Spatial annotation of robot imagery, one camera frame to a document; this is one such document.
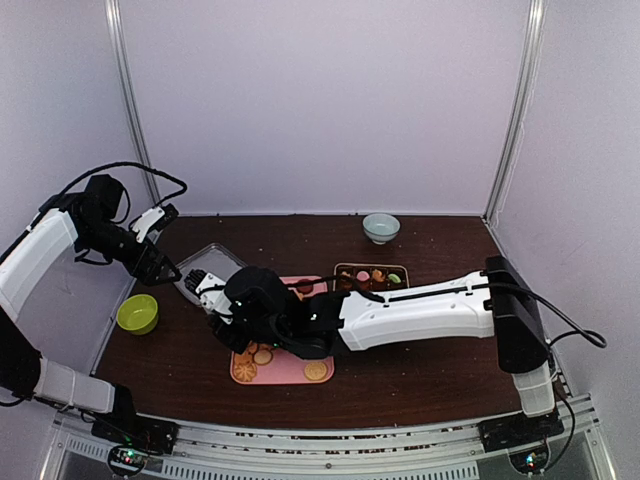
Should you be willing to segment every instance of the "wooden table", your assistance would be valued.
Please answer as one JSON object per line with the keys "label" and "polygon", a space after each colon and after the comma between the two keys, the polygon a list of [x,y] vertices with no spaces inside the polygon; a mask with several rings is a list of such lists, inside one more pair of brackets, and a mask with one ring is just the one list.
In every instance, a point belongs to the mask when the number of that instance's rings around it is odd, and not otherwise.
{"label": "wooden table", "polygon": [[[498,253],[478,218],[402,217],[398,238],[373,245],[362,217],[180,218],[159,248],[176,263],[221,243],[247,264],[286,275],[330,275],[339,262],[400,264],[413,286],[482,269]],[[252,427],[358,428],[475,418],[520,408],[511,377],[499,370],[495,339],[449,338],[385,345],[336,358],[322,385],[242,386],[229,375],[230,352],[203,311],[173,285],[152,294],[156,330],[135,337],[115,329],[97,375],[131,388],[142,413]]]}

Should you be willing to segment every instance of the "white bowl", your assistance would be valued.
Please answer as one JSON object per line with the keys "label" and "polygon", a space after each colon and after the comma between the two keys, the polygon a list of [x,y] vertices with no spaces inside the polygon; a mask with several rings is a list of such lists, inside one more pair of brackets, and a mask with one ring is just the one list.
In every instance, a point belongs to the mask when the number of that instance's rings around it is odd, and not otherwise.
{"label": "white bowl", "polygon": [[372,213],[364,217],[362,221],[364,233],[376,245],[384,245],[390,242],[400,231],[400,222],[392,215],[386,213]]}

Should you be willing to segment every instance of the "white wall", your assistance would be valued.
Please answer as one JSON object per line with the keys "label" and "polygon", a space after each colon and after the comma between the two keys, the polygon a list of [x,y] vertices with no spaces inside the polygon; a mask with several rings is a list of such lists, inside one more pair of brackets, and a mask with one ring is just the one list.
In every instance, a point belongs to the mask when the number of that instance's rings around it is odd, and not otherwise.
{"label": "white wall", "polygon": [[[497,233],[532,287],[609,348],[563,340],[624,479],[640,469],[640,3],[550,2],[535,94]],[[564,331],[547,317],[549,330]]]}
{"label": "white wall", "polygon": [[[51,194],[90,167],[134,159],[101,0],[0,2],[0,250]],[[137,171],[113,172],[148,207]],[[18,325],[47,357],[88,372],[128,275],[64,256]],[[8,394],[0,392],[8,400]],[[0,477],[35,478],[53,410],[0,409]]]}
{"label": "white wall", "polygon": [[122,18],[151,162],[184,213],[479,214],[526,0],[135,0]]}

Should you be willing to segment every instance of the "pink cutting board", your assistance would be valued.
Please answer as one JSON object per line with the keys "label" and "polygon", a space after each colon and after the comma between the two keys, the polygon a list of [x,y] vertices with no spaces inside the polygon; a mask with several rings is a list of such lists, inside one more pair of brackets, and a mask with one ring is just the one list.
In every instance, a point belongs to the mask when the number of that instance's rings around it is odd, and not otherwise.
{"label": "pink cutting board", "polygon": [[[282,281],[286,284],[300,282],[302,280],[315,280],[320,277],[283,277]],[[318,283],[313,286],[313,291],[305,297],[311,297],[316,293],[327,291],[326,283]],[[259,365],[254,360],[258,359],[259,363],[268,361],[266,365]],[[316,369],[322,371],[326,367],[326,374],[319,380],[309,380],[304,375],[304,369],[312,363],[324,364],[324,367],[315,365]],[[325,358],[324,360],[302,360],[294,354],[287,352],[281,348],[274,348],[271,345],[250,344],[247,350],[239,355],[233,353],[231,355],[231,366],[229,373],[236,383],[242,385],[296,385],[308,383],[324,383],[329,380],[335,367],[333,358]]]}

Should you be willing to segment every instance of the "clear plastic tray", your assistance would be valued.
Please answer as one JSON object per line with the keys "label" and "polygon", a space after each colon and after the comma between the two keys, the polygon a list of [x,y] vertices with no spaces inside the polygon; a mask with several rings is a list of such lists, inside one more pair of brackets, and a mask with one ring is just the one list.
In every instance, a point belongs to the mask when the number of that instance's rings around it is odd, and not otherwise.
{"label": "clear plastic tray", "polygon": [[234,273],[246,267],[247,264],[219,243],[212,243],[176,266],[182,273],[182,280],[174,283],[174,285],[187,300],[194,305],[200,305],[198,297],[187,290],[184,285],[184,279],[187,278],[191,270],[200,269],[207,273],[213,273],[216,277],[226,282]]}

